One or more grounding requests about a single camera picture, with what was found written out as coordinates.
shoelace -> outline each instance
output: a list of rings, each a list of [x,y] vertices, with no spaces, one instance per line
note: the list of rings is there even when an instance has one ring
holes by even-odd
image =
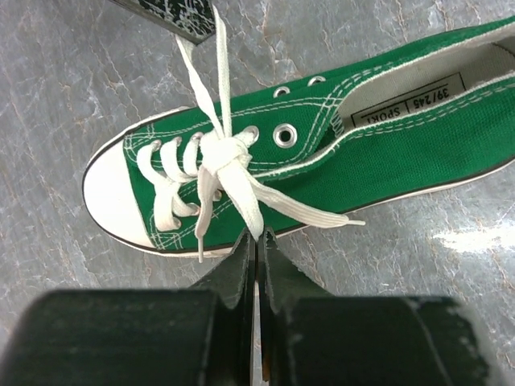
[[[363,225],[363,221],[350,220],[345,215],[320,211],[284,195],[258,182],[247,171],[252,156],[249,148],[257,138],[252,131],[243,130],[233,136],[230,106],[229,58],[227,52],[227,32],[216,7],[213,7],[216,24],[216,60],[218,64],[218,88],[222,122],[218,120],[208,90],[192,64],[194,45],[177,36],[177,43],[186,64],[190,83],[199,108],[210,119],[213,130],[206,134],[196,133],[192,136],[183,154],[183,170],[177,161],[177,149],[181,143],[175,138],[161,146],[154,141],[140,149],[137,163],[142,175],[154,185],[154,221],[159,231],[180,228],[180,220],[174,217],[196,216],[195,236],[199,241],[199,261],[204,256],[204,235],[211,222],[213,200],[220,197],[219,190],[226,192],[245,221],[254,239],[263,233],[263,217],[258,201],[272,207],[285,216],[306,225],[319,228],[334,228],[346,224]],[[197,167],[198,149],[202,154],[202,163]],[[151,163],[152,153],[160,151],[163,169],[166,174],[156,171]],[[197,179],[197,192],[200,206],[185,203],[179,196],[179,189]]]

canvas shoe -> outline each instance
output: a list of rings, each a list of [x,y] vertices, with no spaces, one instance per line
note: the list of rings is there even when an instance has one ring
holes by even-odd
[[[515,18],[230,99],[225,26],[214,13],[220,103],[178,38],[199,107],[131,126],[85,171],[91,217],[125,244],[219,256],[244,226],[258,237],[264,223],[279,235],[360,224],[341,214],[514,159]]]

black object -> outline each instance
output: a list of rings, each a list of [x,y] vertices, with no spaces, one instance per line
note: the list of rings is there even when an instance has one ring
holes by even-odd
[[[209,0],[111,0],[161,27],[200,44],[215,33]]]
[[[252,384],[254,281],[272,385],[504,385],[450,298],[339,298],[266,230],[190,289],[67,290],[23,315],[1,386]]]

eyelet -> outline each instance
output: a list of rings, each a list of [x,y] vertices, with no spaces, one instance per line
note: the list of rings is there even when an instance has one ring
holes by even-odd
[[[191,137],[191,141],[199,141],[202,137],[204,136],[204,133],[202,133],[201,131],[197,131],[196,133],[194,133]]]
[[[213,201],[220,201],[222,199],[222,192],[221,191],[215,191],[215,194],[212,197]]]
[[[257,126],[247,126],[243,129],[243,131],[247,132],[247,133],[251,133],[253,135],[253,142],[252,143],[256,143],[258,141],[258,138],[259,138],[259,128]]]
[[[287,86],[277,87],[274,91],[274,98],[277,98],[281,95],[286,95],[290,93],[290,89]]]
[[[309,82],[307,82],[308,86],[312,86],[313,84],[322,83],[325,82],[325,78],[323,76],[313,76],[311,79],[309,79]]]
[[[297,129],[289,123],[283,123],[274,129],[274,142],[277,146],[288,149],[297,143]]]
[[[200,206],[196,203],[189,203],[188,206],[195,211],[192,216],[198,216],[200,214]]]
[[[162,144],[163,144],[163,143],[161,142],[161,140],[160,140],[160,139],[156,139],[155,141],[153,141],[153,142],[151,143],[151,145],[152,145],[152,151],[158,151],[158,150],[161,148],[161,145],[162,145]]]

gray marble floor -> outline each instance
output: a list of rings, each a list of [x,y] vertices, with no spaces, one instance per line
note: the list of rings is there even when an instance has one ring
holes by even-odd
[[[234,95],[512,15],[515,0],[228,0]],[[215,42],[194,61],[215,96]],[[89,157],[151,114],[194,101],[174,40],[104,0],[0,2],[0,349],[56,287],[177,287],[216,264],[111,240],[80,194]],[[488,326],[515,383],[515,166],[449,191],[359,211],[366,228],[280,240],[335,294],[449,294]]]

